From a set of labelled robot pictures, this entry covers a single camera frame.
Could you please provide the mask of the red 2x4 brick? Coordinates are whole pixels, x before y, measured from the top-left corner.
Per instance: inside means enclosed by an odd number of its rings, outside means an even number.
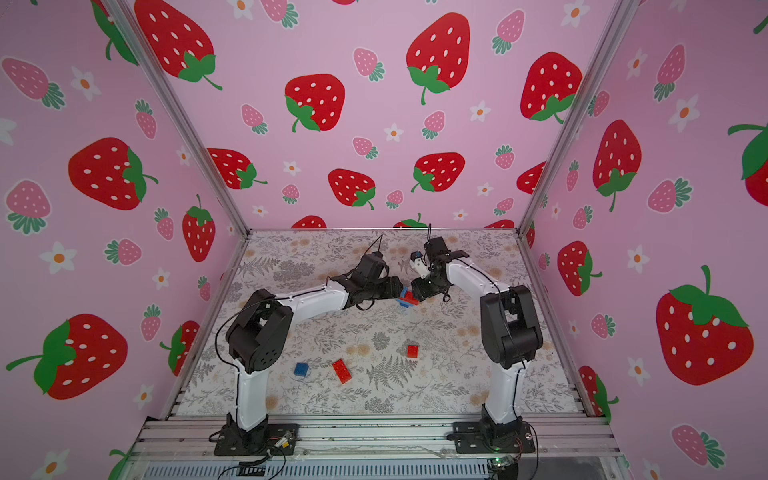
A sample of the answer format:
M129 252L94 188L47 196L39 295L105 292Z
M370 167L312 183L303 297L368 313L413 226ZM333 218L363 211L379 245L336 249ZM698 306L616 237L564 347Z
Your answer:
M352 379L352 374L343 359L333 362L332 368L341 384L346 384Z
M410 290L405 290L402 296L400 297L400 300L402 303L416 306L419 304L419 301L416 299L416 297L413 295L413 293Z

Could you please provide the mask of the blue 2x2 brick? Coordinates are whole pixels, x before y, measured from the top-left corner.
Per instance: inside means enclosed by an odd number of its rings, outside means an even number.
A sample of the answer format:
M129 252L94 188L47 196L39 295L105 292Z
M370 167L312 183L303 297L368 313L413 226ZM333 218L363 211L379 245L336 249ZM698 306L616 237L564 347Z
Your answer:
M309 364L305 362L298 362L294 368L294 375L299 378L306 378L309 373Z

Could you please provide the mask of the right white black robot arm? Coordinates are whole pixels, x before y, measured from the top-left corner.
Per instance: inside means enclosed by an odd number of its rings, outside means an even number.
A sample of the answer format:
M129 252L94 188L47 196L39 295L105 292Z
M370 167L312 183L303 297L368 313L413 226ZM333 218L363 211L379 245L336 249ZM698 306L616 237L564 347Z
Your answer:
M479 302L480 333L494 364L491 388L483 404L479 428L488 448L499 451L523 440L525 423L518 406L528 364L543 346L543 334L530 289L511 286L478 267L463 250L451 251L441 237L410 254L418 274L411 290L418 301L440 295L450 300L457 288Z

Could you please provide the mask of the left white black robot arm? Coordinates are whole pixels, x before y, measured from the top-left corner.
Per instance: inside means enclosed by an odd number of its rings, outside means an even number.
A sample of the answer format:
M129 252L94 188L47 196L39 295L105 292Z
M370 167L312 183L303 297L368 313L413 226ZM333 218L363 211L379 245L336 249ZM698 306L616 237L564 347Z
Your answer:
M374 252L363 255L349 272L329 277L309 290L288 294L255 291L225 335L236 368L235 407L221 430L223 439L231 444L225 450L256 452L266 445L269 369L282 354L293 326L331 312L361 310L367 302L397 299L403 290L402 281L389 274L383 255Z

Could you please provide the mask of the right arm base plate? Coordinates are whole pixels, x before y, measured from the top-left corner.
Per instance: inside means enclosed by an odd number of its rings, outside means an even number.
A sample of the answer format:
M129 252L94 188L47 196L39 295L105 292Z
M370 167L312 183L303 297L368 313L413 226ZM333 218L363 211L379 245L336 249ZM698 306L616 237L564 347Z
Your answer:
M460 454L529 454L536 452L530 426L525 422L495 425L486 422L454 422L446 439Z

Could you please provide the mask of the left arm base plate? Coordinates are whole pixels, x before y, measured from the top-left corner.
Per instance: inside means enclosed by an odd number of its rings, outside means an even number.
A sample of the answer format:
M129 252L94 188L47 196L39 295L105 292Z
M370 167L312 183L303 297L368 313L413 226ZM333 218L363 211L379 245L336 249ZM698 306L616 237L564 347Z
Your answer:
M292 456L298 439L299 425L293 423L262 422L250 431L229 422L218 432L214 455L216 457L263 456L268 449Z

